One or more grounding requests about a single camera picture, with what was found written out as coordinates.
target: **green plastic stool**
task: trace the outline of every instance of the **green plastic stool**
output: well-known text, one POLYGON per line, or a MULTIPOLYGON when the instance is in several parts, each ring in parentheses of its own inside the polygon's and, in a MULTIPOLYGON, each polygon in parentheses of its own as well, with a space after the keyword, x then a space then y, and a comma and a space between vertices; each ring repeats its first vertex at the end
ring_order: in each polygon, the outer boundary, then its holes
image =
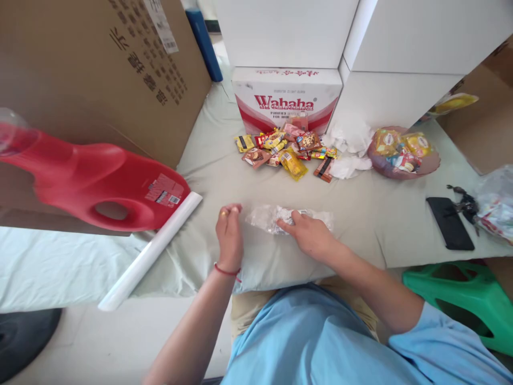
POLYGON ((484 346, 513 356, 513 305, 488 267, 463 261, 427 265, 404 272, 402 282, 474 330, 484 346))

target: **light blue shirt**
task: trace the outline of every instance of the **light blue shirt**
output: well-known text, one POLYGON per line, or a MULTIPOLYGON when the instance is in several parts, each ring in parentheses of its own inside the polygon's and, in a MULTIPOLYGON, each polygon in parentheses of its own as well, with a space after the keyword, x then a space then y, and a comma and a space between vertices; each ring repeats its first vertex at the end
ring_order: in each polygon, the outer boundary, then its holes
POLYGON ((232 348, 228 384, 512 384, 478 335, 428 303, 418 324, 377 342, 338 296, 280 290, 232 348))

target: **hand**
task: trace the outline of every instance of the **hand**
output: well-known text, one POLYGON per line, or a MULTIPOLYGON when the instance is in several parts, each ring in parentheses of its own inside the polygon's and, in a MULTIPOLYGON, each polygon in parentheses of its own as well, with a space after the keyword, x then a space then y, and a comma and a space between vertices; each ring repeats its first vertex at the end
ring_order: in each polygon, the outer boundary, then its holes
POLYGON ((238 203, 222 207, 215 225, 220 250, 217 265, 220 269, 230 273, 240 269, 244 253, 239 225, 239 213, 241 211, 242 205, 238 203))
POLYGON ((292 235, 298 242, 299 248, 313 259, 331 267, 337 259, 337 251, 340 248, 350 252, 347 246, 331 235, 322 220, 300 214, 297 210, 292 211, 292 219, 295 225, 289 225, 282 219, 278 219, 276 223, 292 235))

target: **red plastic bottle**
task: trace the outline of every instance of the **red plastic bottle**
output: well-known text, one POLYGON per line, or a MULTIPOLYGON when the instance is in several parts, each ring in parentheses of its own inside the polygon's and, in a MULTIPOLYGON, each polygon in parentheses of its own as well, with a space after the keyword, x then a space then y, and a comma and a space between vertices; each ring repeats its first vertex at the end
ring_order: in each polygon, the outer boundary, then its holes
POLYGON ((29 128, 8 109, 0 109, 0 161, 31 172, 41 202, 110 230, 158 229, 191 191, 181 175, 155 160, 113 144, 64 142, 29 128), (105 202, 124 206, 126 217, 100 214, 96 205, 105 202))

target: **wahaha logo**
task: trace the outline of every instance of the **wahaha logo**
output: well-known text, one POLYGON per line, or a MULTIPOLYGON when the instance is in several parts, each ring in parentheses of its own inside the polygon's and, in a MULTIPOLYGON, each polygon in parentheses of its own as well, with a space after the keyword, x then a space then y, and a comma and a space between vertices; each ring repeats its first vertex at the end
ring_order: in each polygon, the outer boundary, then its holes
POLYGON ((301 99, 288 102, 283 100, 283 98, 280 98, 279 101, 277 101, 273 100, 272 96, 268 96, 266 98, 264 95, 255 95, 255 99, 258 102, 258 105, 260 106, 261 110, 269 110, 270 108, 273 110, 314 110, 313 102, 303 102, 301 99))

